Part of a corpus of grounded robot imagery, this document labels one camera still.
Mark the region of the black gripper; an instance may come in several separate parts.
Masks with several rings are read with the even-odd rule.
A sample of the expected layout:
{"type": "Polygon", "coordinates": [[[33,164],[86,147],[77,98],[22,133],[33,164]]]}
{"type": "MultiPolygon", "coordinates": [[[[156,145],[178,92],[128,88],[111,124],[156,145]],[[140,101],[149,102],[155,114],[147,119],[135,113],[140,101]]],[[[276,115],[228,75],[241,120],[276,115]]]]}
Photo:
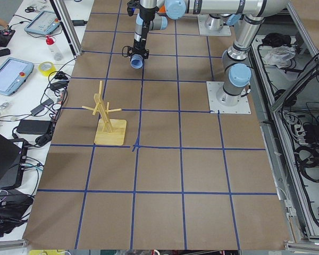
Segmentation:
{"type": "Polygon", "coordinates": [[[141,57],[148,57],[149,56],[149,50],[146,49],[146,41],[145,40],[141,40],[141,41],[134,40],[131,55],[133,56],[135,54],[138,54],[141,57]]]}

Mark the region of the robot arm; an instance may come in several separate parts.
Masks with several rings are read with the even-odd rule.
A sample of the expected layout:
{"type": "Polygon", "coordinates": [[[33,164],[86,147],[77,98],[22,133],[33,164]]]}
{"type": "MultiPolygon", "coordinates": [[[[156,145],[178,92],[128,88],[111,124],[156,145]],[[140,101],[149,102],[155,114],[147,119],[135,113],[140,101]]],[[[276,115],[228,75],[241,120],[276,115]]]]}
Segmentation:
{"type": "Polygon", "coordinates": [[[206,36],[199,29],[197,17],[182,17],[174,21],[165,16],[155,16],[150,23],[147,46],[151,47],[148,56],[173,57],[179,59],[215,60],[222,57],[233,44],[236,32],[229,28],[227,36],[206,36]]]}
{"type": "Polygon", "coordinates": [[[243,14],[242,21],[233,45],[227,55],[234,61],[244,61],[262,22],[268,16],[275,15],[287,6],[287,1],[129,1],[128,15],[133,16],[139,9],[131,58],[139,55],[140,65],[148,58],[146,49],[147,35],[156,12],[165,6],[166,15],[178,20],[184,14],[243,14]]]}

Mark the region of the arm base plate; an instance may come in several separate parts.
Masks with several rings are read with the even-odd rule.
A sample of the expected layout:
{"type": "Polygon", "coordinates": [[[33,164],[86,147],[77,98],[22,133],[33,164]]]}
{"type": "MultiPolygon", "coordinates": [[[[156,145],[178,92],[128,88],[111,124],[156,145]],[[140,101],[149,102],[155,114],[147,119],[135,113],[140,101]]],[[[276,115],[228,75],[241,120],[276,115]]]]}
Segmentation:
{"type": "Polygon", "coordinates": [[[230,96],[223,89],[224,82],[207,81],[209,111],[215,114],[251,114],[248,97],[244,95],[230,96]]]}
{"type": "Polygon", "coordinates": [[[199,34],[201,36],[230,37],[231,30],[220,17],[198,16],[199,34]]]}

